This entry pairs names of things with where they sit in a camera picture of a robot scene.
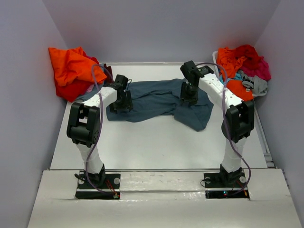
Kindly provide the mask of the blue-grey t shirt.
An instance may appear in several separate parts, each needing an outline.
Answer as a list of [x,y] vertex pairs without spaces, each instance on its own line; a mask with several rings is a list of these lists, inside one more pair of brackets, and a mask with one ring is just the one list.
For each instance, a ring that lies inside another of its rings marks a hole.
[[108,121],[137,123],[160,115],[172,115],[187,127],[197,132],[203,131],[211,117],[213,103],[207,93],[200,89],[195,105],[182,104],[180,95],[183,82],[183,79],[132,82],[129,91],[133,109],[121,110],[115,114],[107,107]]

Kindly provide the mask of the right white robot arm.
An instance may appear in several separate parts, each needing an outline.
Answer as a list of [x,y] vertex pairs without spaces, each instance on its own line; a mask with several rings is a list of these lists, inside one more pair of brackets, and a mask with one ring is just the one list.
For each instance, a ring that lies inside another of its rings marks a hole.
[[181,65],[180,70],[186,79],[182,83],[180,98],[183,103],[195,105],[199,100],[199,90],[207,93],[222,109],[222,133],[226,138],[225,153],[219,172],[205,173],[203,181],[207,188],[231,188],[237,181],[247,185],[250,177],[245,177],[242,164],[243,149],[247,138],[254,129],[254,104],[244,101],[221,83],[211,63],[195,64],[192,60]]

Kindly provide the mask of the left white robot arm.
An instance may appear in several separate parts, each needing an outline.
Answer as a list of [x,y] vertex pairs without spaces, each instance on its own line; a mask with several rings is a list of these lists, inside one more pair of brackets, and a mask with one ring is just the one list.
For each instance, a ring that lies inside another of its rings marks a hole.
[[70,108],[67,137],[77,146],[85,165],[83,181],[99,188],[104,185],[105,166],[101,161],[97,142],[100,138],[106,109],[113,114],[133,109],[131,92],[127,89],[130,79],[117,75],[114,82],[105,84],[90,99],[74,102]]

